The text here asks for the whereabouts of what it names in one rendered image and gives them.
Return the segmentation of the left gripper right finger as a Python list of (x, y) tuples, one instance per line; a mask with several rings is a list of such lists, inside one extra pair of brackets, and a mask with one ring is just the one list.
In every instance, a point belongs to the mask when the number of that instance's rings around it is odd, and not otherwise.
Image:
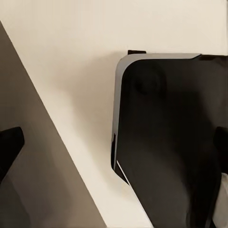
[(214, 133), (213, 143), (228, 165), (228, 128), (218, 126)]

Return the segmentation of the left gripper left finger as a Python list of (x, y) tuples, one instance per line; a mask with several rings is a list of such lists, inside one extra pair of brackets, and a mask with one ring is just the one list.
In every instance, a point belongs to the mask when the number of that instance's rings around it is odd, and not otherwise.
[(0, 183), (25, 144), (20, 126), (0, 132)]

